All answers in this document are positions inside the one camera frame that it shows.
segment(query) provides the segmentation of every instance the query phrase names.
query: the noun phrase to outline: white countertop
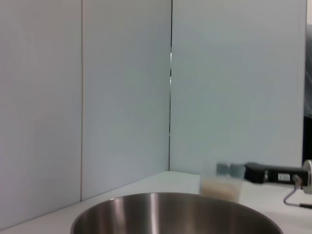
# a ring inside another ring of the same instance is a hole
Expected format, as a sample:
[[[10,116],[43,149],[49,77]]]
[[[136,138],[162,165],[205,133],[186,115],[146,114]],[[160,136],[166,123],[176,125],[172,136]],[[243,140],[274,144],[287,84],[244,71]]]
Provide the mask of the white countertop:
[[[255,185],[244,182],[240,203],[271,218],[284,234],[311,234],[312,210],[286,206],[283,197],[292,187]],[[112,190],[70,207],[6,229],[1,234],[69,234],[75,218],[84,210],[108,199],[139,193],[180,192],[198,194],[199,176],[162,172]],[[312,203],[312,195],[298,191],[292,202]]]

